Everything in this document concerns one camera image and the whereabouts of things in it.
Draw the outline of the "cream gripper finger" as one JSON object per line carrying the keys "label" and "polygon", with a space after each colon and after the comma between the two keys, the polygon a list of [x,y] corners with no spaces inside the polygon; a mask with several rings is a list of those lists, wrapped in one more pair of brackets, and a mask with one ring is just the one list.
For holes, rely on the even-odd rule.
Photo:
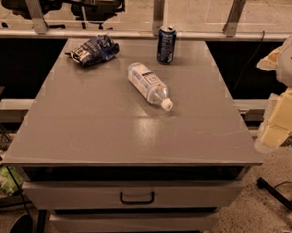
{"label": "cream gripper finger", "polygon": [[280,95],[270,95],[263,119],[258,128],[255,150],[271,153],[292,133],[292,89],[287,89]]}
{"label": "cream gripper finger", "polygon": [[276,71],[277,58],[278,55],[280,54],[280,50],[281,48],[278,47],[275,50],[272,50],[265,57],[259,59],[259,61],[257,62],[257,68],[265,71]]}

